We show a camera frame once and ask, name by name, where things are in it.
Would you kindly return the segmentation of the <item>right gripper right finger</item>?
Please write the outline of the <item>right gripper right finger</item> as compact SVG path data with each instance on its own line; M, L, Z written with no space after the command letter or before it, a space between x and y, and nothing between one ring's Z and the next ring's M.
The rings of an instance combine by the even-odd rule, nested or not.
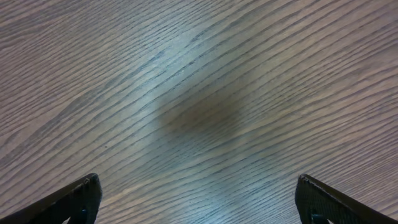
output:
M307 174L298 177L295 204L303 224L397 224L397 220Z

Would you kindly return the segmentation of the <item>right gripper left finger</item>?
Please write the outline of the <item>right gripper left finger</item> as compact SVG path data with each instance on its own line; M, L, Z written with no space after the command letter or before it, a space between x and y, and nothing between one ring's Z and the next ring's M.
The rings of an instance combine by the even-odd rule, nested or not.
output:
M97 174L88 174L1 219L1 224L94 224L102 199Z

